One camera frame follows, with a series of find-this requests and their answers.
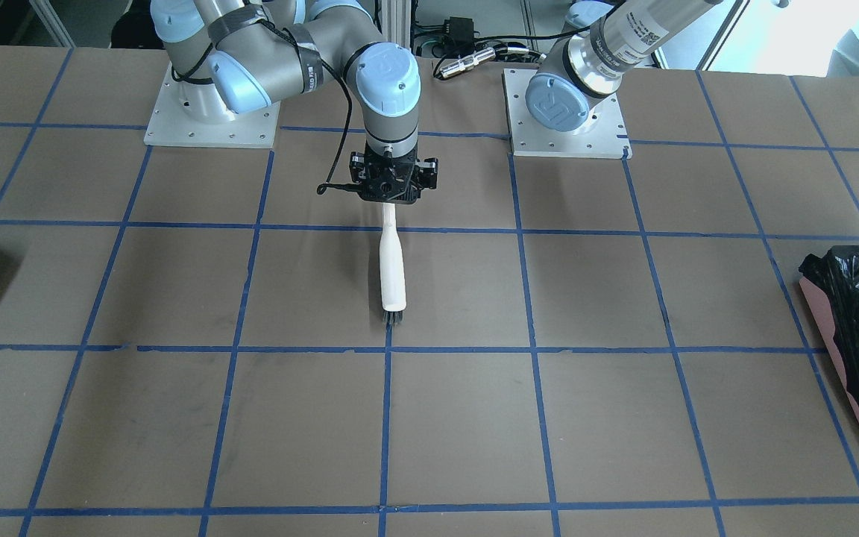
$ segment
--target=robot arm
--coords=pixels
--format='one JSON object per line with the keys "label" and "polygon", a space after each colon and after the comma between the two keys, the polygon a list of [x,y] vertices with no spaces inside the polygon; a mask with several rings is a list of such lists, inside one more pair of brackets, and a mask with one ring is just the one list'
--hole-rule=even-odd
{"label": "robot arm", "polygon": [[593,109],[665,41],[723,0],[628,0],[607,13],[600,2],[577,2],[566,31],[586,31],[556,41],[529,82],[526,105],[543,126],[571,132],[592,122]]}
{"label": "robot arm", "polygon": [[233,113],[345,81],[362,105],[367,147],[351,156],[352,183],[324,183],[318,193],[337,188],[367,201],[412,204],[421,190],[436,187],[436,160],[416,157],[416,59],[385,42],[355,0],[317,0],[305,13],[304,0],[156,0],[156,8],[158,34],[178,17],[194,20],[182,22],[183,40],[165,40],[174,70],[187,81],[210,72],[197,81],[213,82]]}

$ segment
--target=blue tape grid line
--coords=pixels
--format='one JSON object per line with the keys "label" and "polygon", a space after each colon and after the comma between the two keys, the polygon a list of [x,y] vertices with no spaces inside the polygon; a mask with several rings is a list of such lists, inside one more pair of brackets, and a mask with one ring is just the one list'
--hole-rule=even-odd
{"label": "blue tape grid line", "polygon": [[[127,349],[127,345],[86,345],[89,353],[113,353]],[[78,351],[79,345],[24,345],[0,343],[0,351]],[[139,353],[239,353],[249,354],[382,354],[386,347],[262,347],[239,345],[136,345]],[[403,347],[391,346],[392,353],[407,354],[680,354],[736,353],[736,354],[807,354],[808,351],[825,354],[826,349],[805,349],[801,347]]]}
{"label": "blue tape grid line", "polygon": [[[718,134],[722,137],[722,142],[727,143],[727,137],[725,135],[725,129],[722,127],[722,123],[718,118],[718,113],[715,111],[714,103],[711,101],[711,95],[708,94],[708,89],[705,85],[705,79],[702,78],[701,72],[695,71],[695,76],[698,78],[698,83],[701,86],[702,94],[705,96],[705,102],[708,105],[708,109],[711,112],[712,119],[715,122],[715,126],[718,129]],[[811,120],[814,122],[814,115],[811,115]],[[797,309],[794,308],[794,303],[791,301],[790,293],[787,290],[787,284],[784,282],[784,276],[781,274],[781,269],[778,267],[777,259],[774,258],[774,252],[771,249],[770,242],[767,240],[767,235],[764,234],[764,226],[761,224],[761,218],[758,216],[758,211],[754,207],[754,201],[751,200],[751,195],[749,190],[747,190],[747,184],[744,183],[744,177],[742,173],[740,173],[740,167],[737,166],[737,161],[734,157],[734,152],[731,151],[730,147],[727,147],[727,154],[729,154],[729,160],[731,162],[731,167],[734,169],[735,177],[737,177],[737,182],[740,184],[740,189],[742,189],[742,193],[744,194],[744,200],[747,201],[747,207],[751,212],[751,217],[754,219],[754,224],[758,229],[758,233],[761,235],[761,244],[764,244],[764,250],[767,252],[767,258],[770,260],[771,268],[774,271],[774,275],[778,280],[778,285],[781,288],[781,293],[783,293],[784,301],[787,302],[787,308],[790,310],[791,318],[794,320],[794,327],[797,329],[797,333],[801,337],[801,343],[804,345],[804,348],[807,350],[811,350],[811,344],[808,342],[808,337],[804,333],[804,327],[801,325],[800,316],[798,316]],[[824,402],[826,405],[826,409],[828,409],[828,414],[831,416],[831,422],[834,425],[834,430],[837,433],[838,439],[841,442],[841,445],[844,448],[844,453],[846,455],[846,459],[850,465],[850,470],[852,470],[853,476],[855,476],[855,480],[857,482],[857,487],[859,489],[859,468],[857,467],[857,462],[855,461],[855,457],[853,456],[852,449],[850,449],[850,445],[848,443],[848,439],[846,439],[846,435],[844,434],[844,429],[841,427],[840,419],[837,417],[837,412],[831,403],[831,397],[828,394],[828,388],[826,388],[826,384],[824,378],[820,373],[820,368],[817,365],[817,360],[814,358],[814,351],[809,351],[808,353],[808,362],[811,364],[811,370],[814,371],[814,377],[817,381],[818,388],[821,391],[822,398],[824,398]]]}
{"label": "blue tape grid line", "polygon": [[[147,125],[109,125],[108,123],[35,123],[28,122],[0,122],[0,127],[33,127],[37,126],[40,129],[99,129],[99,130],[128,130],[128,131],[143,131],[148,128]],[[296,132],[323,132],[323,133],[341,133],[342,127],[306,127],[297,125],[282,125],[280,130],[296,131]],[[365,134],[365,129],[351,128],[349,133]],[[432,137],[487,137],[487,139],[510,139],[509,135],[499,133],[450,133],[441,131],[420,131],[420,136]],[[777,149],[785,151],[827,151],[828,147],[818,145],[775,145],[763,143],[724,143],[724,142],[685,142],[685,140],[672,139],[632,139],[631,143],[640,145],[685,145],[693,147],[737,147],[745,149]],[[859,153],[859,147],[829,147],[833,152],[854,152]]]}
{"label": "blue tape grid line", "polygon": [[[119,222],[105,220],[28,220],[0,219],[0,225],[54,225],[55,227],[117,227]],[[252,224],[210,222],[128,222],[127,227],[162,227],[194,229],[252,229]],[[260,229],[280,231],[347,231],[375,233],[379,225],[326,225],[326,224],[261,224]],[[519,229],[511,227],[399,227],[401,233],[478,233],[515,235]],[[632,229],[522,229],[525,235],[594,235],[641,237]],[[649,237],[760,239],[759,233],[707,233],[698,231],[645,231]],[[835,241],[859,242],[859,235],[800,235],[788,233],[764,234],[768,239],[784,241]]]}
{"label": "blue tape grid line", "polygon": [[248,278],[245,279],[245,285],[241,292],[241,306],[238,308],[238,322],[234,329],[234,345],[231,350],[231,359],[228,361],[227,380],[224,385],[224,400],[221,402],[221,417],[218,420],[218,434],[214,441],[214,455],[211,458],[211,472],[207,478],[207,490],[204,493],[204,513],[201,514],[201,526],[198,530],[198,536],[205,537],[207,535],[208,520],[210,520],[211,504],[214,500],[214,489],[218,482],[218,467],[221,465],[221,449],[224,447],[224,432],[227,429],[227,415],[231,406],[231,395],[234,390],[234,377],[236,373],[236,364],[238,364],[239,346],[241,346],[241,336],[243,327],[245,326],[245,316],[248,314],[248,299],[250,296],[250,286],[254,279],[254,265],[257,261],[258,247],[260,243],[260,221],[263,219],[265,209],[267,207],[267,191],[270,190],[270,177],[274,169],[274,152],[269,151],[267,154],[267,166],[265,177],[263,178],[263,187],[260,190],[260,202],[258,204],[257,217],[252,225],[254,229],[253,239],[251,240],[250,256],[248,258]]}
{"label": "blue tape grid line", "polygon": [[101,284],[98,286],[98,294],[95,296],[95,302],[92,303],[92,310],[88,316],[88,322],[85,324],[85,332],[82,333],[81,344],[78,347],[78,353],[75,354],[75,363],[72,365],[72,371],[69,373],[69,379],[65,386],[65,393],[62,394],[61,404],[58,406],[58,413],[55,416],[54,425],[52,425],[51,436],[48,438],[48,446],[45,448],[45,455],[42,458],[42,465],[38,471],[38,477],[35,479],[35,486],[31,490],[31,497],[28,499],[28,510],[22,519],[22,526],[19,530],[19,537],[26,537],[28,534],[28,526],[31,523],[31,517],[35,507],[38,504],[38,497],[42,492],[42,486],[45,485],[45,476],[48,473],[48,467],[51,466],[51,457],[55,452],[55,445],[58,443],[58,434],[62,428],[62,422],[65,419],[65,410],[68,408],[69,399],[72,396],[72,388],[75,387],[75,380],[78,378],[78,371],[81,370],[81,363],[85,357],[85,351],[88,349],[88,340],[92,335],[92,329],[95,327],[95,319],[98,318],[98,309],[101,307],[102,299],[105,296],[105,290],[108,289],[108,281],[112,276],[112,269],[115,266],[117,255],[122,249],[122,240],[124,239],[125,231],[128,229],[125,223],[128,222],[130,214],[134,209],[134,201],[137,199],[137,193],[141,188],[141,181],[144,180],[145,171],[148,169],[148,160],[151,159],[152,148],[149,146],[144,153],[144,160],[141,162],[141,168],[137,179],[134,180],[134,188],[128,200],[128,207],[125,208],[124,216],[122,216],[122,224],[119,225],[119,234],[115,238],[115,245],[112,247],[112,252],[108,257],[108,264],[105,266],[105,273],[102,275]]}
{"label": "blue tape grid line", "polygon": [[[721,507],[748,506],[850,506],[859,496],[824,497],[736,497],[719,499]],[[711,500],[647,500],[646,502],[562,502],[562,503],[425,503],[389,506],[389,513],[458,513],[514,511],[604,511],[614,509],[706,509]],[[248,515],[354,515],[377,514],[381,506],[240,506],[212,507],[210,516]],[[26,509],[0,509],[0,518],[20,517]],[[87,507],[86,509],[35,509],[34,517],[200,517],[202,507]]]}
{"label": "blue tape grid line", "polygon": [[37,132],[38,126],[41,125],[42,119],[45,118],[45,110],[47,110],[48,105],[51,104],[51,98],[54,97],[55,90],[58,89],[58,84],[62,81],[62,76],[65,75],[65,68],[68,67],[69,61],[72,59],[73,51],[73,48],[69,48],[68,52],[66,52],[65,59],[62,61],[62,65],[58,69],[58,74],[55,75],[54,81],[51,82],[51,88],[48,88],[48,95],[45,96],[45,102],[42,103],[41,108],[38,110],[38,116],[35,116],[35,123],[33,123],[31,129],[28,130],[28,136],[25,137],[22,149],[19,150],[18,157],[15,157],[15,162],[13,163],[13,166],[11,166],[9,174],[6,176],[6,180],[4,180],[4,183],[0,188],[0,204],[2,204],[2,199],[4,198],[4,195],[6,195],[6,191],[9,190],[11,181],[15,179],[15,173],[18,171],[18,167],[21,166],[22,159],[24,159],[25,154],[28,152],[28,146],[31,145],[31,139],[35,137],[35,132]]}
{"label": "blue tape grid line", "polygon": [[542,374],[539,368],[538,344],[535,342],[535,320],[532,317],[532,295],[529,292],[529,266],[526,263],[526,242],[522,232],[522,210],[519,205],[519,189],[515,179],[515,160],[509,159],[509,177],[512,184],[512,209],[515,212],[515,233],[519,247],[519,268],[522,276],[522,296],[526,303],[526,324],[529,329],[529,354],[532,357],[532,384],[535,387],[535,411],[539,418],[539,436],[542,441],[542,462],[546,472],[546,487],[549,492],[549,505],[552,517],[553,537],[561,537],[562,528],[558,520],[558,500],[556,500],[556,474],[552,466],[552,448],[549,446],[549,429],[546,424],[545,400],[542,397]]}
{"label": "blue tape grid line", "polygon": [[635,194],[635,185],[632,180],[632,173],[628,166],[628,150],[625,150],[625,155],[621,160],[621,167],[625,172],[625,181],[628,184],[628,192],[632,198],[632,207],[635,210],[635,220],[638,220],[638,230],[641,231],[641,244],[645,248],[645,257],[648,259],[648,269],[652,275],[652,283],[655,285],[655,296],[658,299],[658,308],[661,310],[661,320],[664,322],[665,337],[668,339],[668,345],[671,347],[672,358],[675,363],[675,371],[678,374],[679,384],[681,384],[682,395],[685,397],[685,409],[688,412],[688,421],[691,424],[691,432],[695,439],[695,448],[698,449],[698,458],[702,463],[702,473],[705,474],[705,487],[708,492],[708,497],[711,500],[711,510],[715,515],[715,524],[718,527],[719,537],[726,537],[725,522],[722,520],[722,511],[718,504],[718,495],[715,492],[714,481],[711,479],[711,469],[708,466],[708,458],[705,454],[705,445],[702,442],[702,433],[698,428],[698,417],[695,414],[695,405],[691,400],[691,392],[688,388],[688,381],[685,378],[685,367],[682,365],[681,354],[679,354],[678,346],[675,343],[675,334],[671,329],[671,319],[668,316],[668,308],[665,305],[664,293],[661,291],[661,279],[658,278],[658,269],[655,266],[655,256],[652,254],[652,248],[648,241],[648,234],[645,233],[644,220],[641,218],[641,206],[638,204],[638,197]]}
{"label": "blue tape grid line", "polygon": [[383,351],[383,421],[380,427],[380,517],[377,537],[386,537],[386,510],[389,490],[389,409],[393,380],[393,326],[386,323],[386,342]]}
{"label": "blue tape grid line", "polygon": [[831,156],[831,161],[834,163],[834,167],[837,168],[837,173],[841,176],[841,180],[844,181],[844,187],[848,190],[850,198],[853,200],[853,204],[857,207],[857,212],[859,212],[859,200],[857,198],[857,194],[853,191],[853,187],[850,186],[850,181],[846,177],[844,169],[841,168],[841,163],[837,162],[837,156],[834,155],[834,151],[831,149],[831,144],[828,143],[828,139],[824,136],[824,131],[821,130],[821,125],[819,125],[817,119],[814,118],[814,112],[811,112],[811,107],[808,106],[808,100],[804,98],[804,94],[802,94],[801,88],[797,85],[797,81],[795,81],[794,77],[788,76],[788,79],[790,79],[791,86],[794,87],[794,92],[796,92],[798,98],[801,99],[801,105],[804,105],[804,110],[808,113],[808,118],[811,118],[811,123],[814,124],[814,130],[817,131],[817,136],[820,136],[821,142],[824,142],[824,149],[828,150],[828,155]]}

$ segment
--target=white brush handle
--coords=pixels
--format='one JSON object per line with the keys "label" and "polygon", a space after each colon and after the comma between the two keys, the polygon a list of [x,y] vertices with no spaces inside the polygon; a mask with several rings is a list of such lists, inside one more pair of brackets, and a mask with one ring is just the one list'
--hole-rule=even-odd
{"label": "white brush handle", "polygon": [[386,312],[406,309],[406,278],[403,276],[403,246],[396,232],[396,205],[383,204],[383,234],[380,236],[380,290]]}

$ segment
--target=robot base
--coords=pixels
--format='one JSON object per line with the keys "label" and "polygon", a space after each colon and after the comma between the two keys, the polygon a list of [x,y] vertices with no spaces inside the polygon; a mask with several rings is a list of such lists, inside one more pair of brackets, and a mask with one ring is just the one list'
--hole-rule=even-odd
{"label": "robot base", "polygon": [[171,147],[270,149],[274,146],[279,115],[279,102],[242,115],[228,112],[214,86],[173,81],[169,65],[148,120],[144,142]]}
{"label": "robot base", "polygon": [[526,108],[526,88],[535,69],[503,70],[512,153],[518,157],[580,157],[580,159],[621,159],[632,146],[621,116],[618,97],[610,95],[593,109],[596,119],[576,131],[562,133],[546,129]]}

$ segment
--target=black electrical box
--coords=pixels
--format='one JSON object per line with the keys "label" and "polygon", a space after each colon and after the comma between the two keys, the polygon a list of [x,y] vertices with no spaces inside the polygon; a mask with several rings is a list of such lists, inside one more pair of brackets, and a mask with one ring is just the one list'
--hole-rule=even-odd
{"label": "black electrical box", "polygon": [[443,23],[443,31],[453,40],[457,48],[468,47],[475,38],[473,20],[465,17],[450,17]]}

